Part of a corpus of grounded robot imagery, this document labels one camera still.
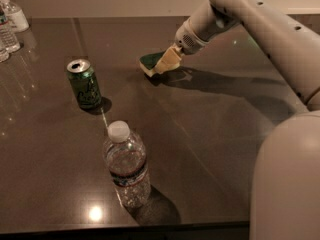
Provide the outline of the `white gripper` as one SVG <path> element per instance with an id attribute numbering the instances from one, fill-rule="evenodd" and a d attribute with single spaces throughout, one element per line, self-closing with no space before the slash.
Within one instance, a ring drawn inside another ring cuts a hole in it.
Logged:
<path id="1" fill-rule="evenodd" d="M 156 63 L 154 70 L 158 74 L 176 69 L 182 60 L 181 52 L 192 55 L 202 50 L 208 44 L 207 29 L 188 18 L 175 34 L 175 44 L 170 46 Z"/>

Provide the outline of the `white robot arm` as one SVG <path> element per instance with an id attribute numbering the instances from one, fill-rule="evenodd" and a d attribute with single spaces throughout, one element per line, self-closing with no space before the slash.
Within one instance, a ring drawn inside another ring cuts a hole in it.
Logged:
<path id="1" fill-rule="evenodd" d="M 304 106 L 279 123 L 255 162 L 250 240 L 320 240 L 320 38 L 264 0 L 205 0 L 156 65 L 176 68 L 213 37 L 240 24 Z"/>

